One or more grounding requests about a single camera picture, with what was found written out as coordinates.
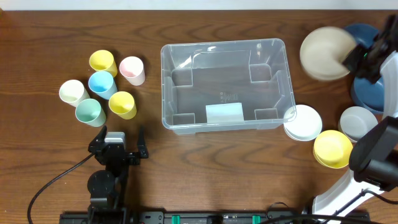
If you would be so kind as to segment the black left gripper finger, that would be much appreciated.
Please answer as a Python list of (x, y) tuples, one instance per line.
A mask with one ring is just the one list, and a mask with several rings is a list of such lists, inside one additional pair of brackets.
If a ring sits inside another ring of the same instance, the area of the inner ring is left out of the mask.
[(104, 140), (107, 134), (107, 127), (103, 126), (96, 137), (91, 141), (92, 146), (101, 146), (104, 144)]
[(146, 153), (146, 142), (144, 138), (144, 127), (141, 126), (139, 129), (139, 135), (137, 139), (137, 148), (140, 153)]

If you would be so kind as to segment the dark blue bowl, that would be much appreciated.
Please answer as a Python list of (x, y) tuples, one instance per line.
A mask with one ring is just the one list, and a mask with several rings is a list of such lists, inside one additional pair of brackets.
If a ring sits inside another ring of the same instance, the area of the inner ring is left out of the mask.
[(344, 28), (350, 33), (358, 45), (369, 49), (373, 43), (374, 38), (379, 34), (379, 30), (369, 24), (355, 23)]
[(374, 114), (384, 112), (384, 80), (372, 84), (365, 78), (355, 78), (351, 86), (351, 97), (356, 106), (366, 108)]

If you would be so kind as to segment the beige large bowl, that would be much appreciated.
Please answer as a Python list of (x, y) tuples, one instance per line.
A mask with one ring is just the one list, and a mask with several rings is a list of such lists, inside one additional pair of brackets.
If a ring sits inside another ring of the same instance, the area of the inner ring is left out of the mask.
[(344, 59), (357, 46), (354, 37), (338, 27), (321, 27), (306, 36), (300, 48), (300, 62), (308, 76), (320, 81), (345, 77)]

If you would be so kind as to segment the light grey small bowl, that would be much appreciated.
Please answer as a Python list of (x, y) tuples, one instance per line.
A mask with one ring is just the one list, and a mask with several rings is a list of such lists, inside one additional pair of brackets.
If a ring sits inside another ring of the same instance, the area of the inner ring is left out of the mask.
[(376, 117), (367, 109), (352, 106), (344, 110), (338, 122), (338, 130), (351, 142), (357, 142), (378, 124)]

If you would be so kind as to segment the white small bowl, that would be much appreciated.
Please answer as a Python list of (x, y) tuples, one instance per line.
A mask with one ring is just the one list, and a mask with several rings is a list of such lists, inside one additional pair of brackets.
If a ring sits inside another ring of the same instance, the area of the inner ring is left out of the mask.
[(310, 106), (296, 105), (284, 114), (284, 131), (296, 141), (311, 141), (322, 131), (322, 119), (319, 113)]

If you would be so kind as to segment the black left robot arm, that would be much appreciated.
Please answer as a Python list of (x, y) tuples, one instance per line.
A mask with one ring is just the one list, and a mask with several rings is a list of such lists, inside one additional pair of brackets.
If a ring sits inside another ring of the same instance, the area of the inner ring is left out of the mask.
[(94, 209), (110, 212), (126, 210), (124, 195), (129, 168), (149, 157), (143, 128), (139, 130), (136, 148), (137, 151), (128, 152), (125, 133), (108, 132), (106, 126), (89, 143), (88, 151), (105, 166), (105, 169), (96, 171), (88, 179), (87, 187)]

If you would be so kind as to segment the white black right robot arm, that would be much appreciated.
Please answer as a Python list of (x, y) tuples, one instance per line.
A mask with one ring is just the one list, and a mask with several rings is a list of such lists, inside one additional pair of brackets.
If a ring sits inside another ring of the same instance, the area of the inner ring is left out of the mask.
[(312, 205), (296, 220), (306, 223), (367, 223), (365, 218), (348, 214), (371, 197), (382, 197), (397, 187), (397, 16), (390, 15), (384, 30), (375, 36), (370, 48), (356, 46), (343, 65), (357, 78), (376, 83), (384, 80), (384, 112), (382, 121), (354, 146), (349, 169), (324, 194), (316, 196)]

